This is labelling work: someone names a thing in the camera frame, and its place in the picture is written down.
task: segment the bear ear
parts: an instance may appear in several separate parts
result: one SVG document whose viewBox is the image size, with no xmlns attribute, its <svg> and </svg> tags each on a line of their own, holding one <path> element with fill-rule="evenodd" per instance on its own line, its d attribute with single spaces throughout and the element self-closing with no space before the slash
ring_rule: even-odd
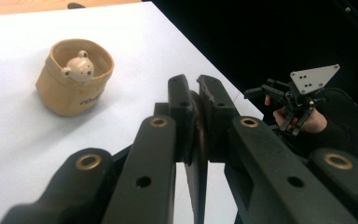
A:
<svg viewBox="0 0 358 224">
<path fill-rule="evenodd" d="M 89 54 L 85 51 L 85 50 L 81 50 L 79 51 L 79 53 L 77 54 L 77 56 L 79 58 L 88 58 L 89 57 Z"/>
<path fill-rule="evenodd" d="M 71 69 L 68 67 L 64 67 L 61 69 L 61 74 L 65 77 L 68 77 L 71 74 Z"/>
</svg>

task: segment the beige pot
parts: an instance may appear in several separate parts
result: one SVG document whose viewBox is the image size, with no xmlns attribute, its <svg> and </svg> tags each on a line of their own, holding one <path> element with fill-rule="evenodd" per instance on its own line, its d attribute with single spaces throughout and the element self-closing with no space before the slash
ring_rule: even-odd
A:
<svg viewBox="0 0 358 224">
<path fill-rule="evenodd" d="M 81 50 L 88 53 L 94 66 L 93 77 L 87 83 L 62 74 L 62 69 Z M 75 116 L 97 104 L 114 66 L 110 54 L 96 43 L 85 39 L 63 40 L 51 48 L 36 89 L 42 102 L 56 114 Z"/>
</svg>

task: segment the white table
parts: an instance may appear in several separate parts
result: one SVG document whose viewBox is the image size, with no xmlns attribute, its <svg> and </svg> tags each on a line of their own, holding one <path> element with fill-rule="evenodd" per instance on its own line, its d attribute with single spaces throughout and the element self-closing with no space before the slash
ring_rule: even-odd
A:
<svg viewBox="0 0 358 224">
<path fill-rule="evenodd" d="M 64 118 L 40 101 L 35 83 L 49 50 L 69 38 L 104 47 L 115 68 L 100 102 Z M 242 115 L 262 114 L 151 2 L 0 16 L 0 220 L 18 203 L 33 203 L 73 153 L 99 147 L 115 154 L 132 144 L 155 102 L 168 102 L 167 81 L 185 74 L 219 78 Z M 223 173 L 209 167 L 205 223 L 233 223 L 237 212 Z M 186 173 L 177 164 L 174 223 L 193 223 Z"/>
</svg>

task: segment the teddy bear figurine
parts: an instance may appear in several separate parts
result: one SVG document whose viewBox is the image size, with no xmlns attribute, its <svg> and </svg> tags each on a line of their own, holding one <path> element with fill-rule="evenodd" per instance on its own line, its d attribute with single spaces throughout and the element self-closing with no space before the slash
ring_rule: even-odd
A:
<svg viewBox="0 0 358 224">
<path fill-rule="evenodd" d="M 78 52 L 77 57 L 69 60 L 66 67 L 61 70 L 61 74 L 87 85 L 94 76 L 94 64 L 90 61 L 88 53 L 85 50 L 81 50 Z"/>
</svg>

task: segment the human hand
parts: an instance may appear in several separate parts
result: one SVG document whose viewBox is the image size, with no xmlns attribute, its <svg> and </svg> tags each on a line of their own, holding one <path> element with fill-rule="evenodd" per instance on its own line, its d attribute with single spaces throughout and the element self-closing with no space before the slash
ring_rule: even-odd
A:
<svg viewBox="0 0 358 224">
<path fill-rule="evenodd" d="M 265 98 L 265 105 L 271 104 L 271 99 L 268 95 Z M 282 107 L 280 109 L 275 110 L 272 115 L 275 118 L 277 124 L 281 127 L 284 123 L 284 118 L 286 117 L 286 107 Z M 293 129 L 298 122 L 298 118 L 293 118 L 291 121 L 288 129 Z M 313 109 L 310 113 L 310 117 L 304 122 L 301 126 L 300 131 L 306 133 L 320 133 L 323 131 L 327 126 L 327 119 L 321 114 L 317 109 Z"/>
</svg>

